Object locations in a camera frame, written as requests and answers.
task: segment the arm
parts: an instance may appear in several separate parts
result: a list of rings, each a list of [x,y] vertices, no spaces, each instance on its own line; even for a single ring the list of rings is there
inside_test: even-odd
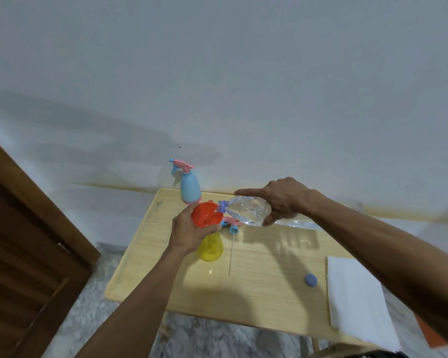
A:
[[[234,194],[270,203],[272,212],[264,226],[297,213],[310,217],[448,342],[447,253],[290,177]]]
[[[172,286],[184,257],[207,235],[221,228],[197,228],[191,220],[198,203],[172,221],[169,245],[158,263],[125,301],[98,328],[76,358],[147,357],[166,310]]]

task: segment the hand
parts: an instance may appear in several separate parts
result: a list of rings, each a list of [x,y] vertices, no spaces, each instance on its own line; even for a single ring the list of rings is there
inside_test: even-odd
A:
[[[172,231],[168,247],[179,250],[184,256],[196,251],[207,235],[211,235],[222,228],[221,225],[196,227],[192,222],[191,214],[198,204],[196,202],[187,206],[178,216],[172,219]]]
[[[270,181],[264,188],[245,188],[234,192],[236,196],[260,197],[269,202],[272,211],[262,225],[269,226],[280,219],[291,219],[304,213],[305,201],[311,190],[292,177]]]

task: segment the plastic water bottle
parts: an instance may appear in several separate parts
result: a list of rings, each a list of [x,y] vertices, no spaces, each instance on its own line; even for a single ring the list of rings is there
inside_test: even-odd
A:
[[[354,210],[363,212],[362,206],[351,199],[335,198],[334,200]],[[217,202],[217,212],[227,212],[233,218],[250,226],[262,226],[264,219],[269,215],[271,210],[270,204],[260,197],[236,196],[229,201]],[[298,214],[292,219],[277,220],[276,223],[312,230],[321,229],[314,221],[302,214]]]

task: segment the spray bottle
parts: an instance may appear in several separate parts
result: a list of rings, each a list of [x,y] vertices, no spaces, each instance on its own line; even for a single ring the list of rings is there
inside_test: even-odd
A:
[[[172,172],[178,168],[182,169],[182,179],[181,179],[181,198],[186,205],[191,205],[195,202],[201,201],[201,187],[195,175],[192,174],[191,170],[194,166],[190,163],[184,162],[180,159],[172,158],[169,160],[173,164]]]

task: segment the pink spray nozzle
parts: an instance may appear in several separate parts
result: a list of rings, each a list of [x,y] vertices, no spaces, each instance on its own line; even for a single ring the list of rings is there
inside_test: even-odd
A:
[[[174,172],[176,172],[176,169],[178,168],[181,168],[184,173],[189,173],[191,172],[191,169],[194,168],[194,165],[192,165],[191,163],[187,163],[181,159],[172,158],[169,160],[169,162],[174,165],[171,174],[174,174]]]

